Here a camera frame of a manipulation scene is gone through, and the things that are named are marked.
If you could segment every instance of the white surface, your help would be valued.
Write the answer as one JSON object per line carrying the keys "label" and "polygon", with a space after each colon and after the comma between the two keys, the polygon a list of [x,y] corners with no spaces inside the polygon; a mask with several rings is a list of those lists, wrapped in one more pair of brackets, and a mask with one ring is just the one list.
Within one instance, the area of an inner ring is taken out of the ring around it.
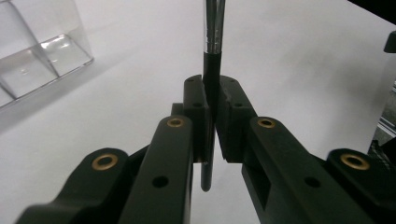
{"label": "white surface", "polygon": [[[95,62],[0,114],[0,223],[46,203],[89,153],[133,153],[202,73],[201,1],[76,0]],[[394,25],[342,0],[228,1],[222,74],[313,154],[366,151],[395,74]],[[195,167],[191,223],[258,223],[240,165]]]}

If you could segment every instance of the clear plastic container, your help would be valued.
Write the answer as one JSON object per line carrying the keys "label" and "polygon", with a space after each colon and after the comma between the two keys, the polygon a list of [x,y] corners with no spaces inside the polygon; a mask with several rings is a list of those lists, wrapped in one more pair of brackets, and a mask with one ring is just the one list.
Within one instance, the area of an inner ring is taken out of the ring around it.
{"label": "clear plastic container", "polygon": [[73,0],[0,0],[0,108],[92,61]]}

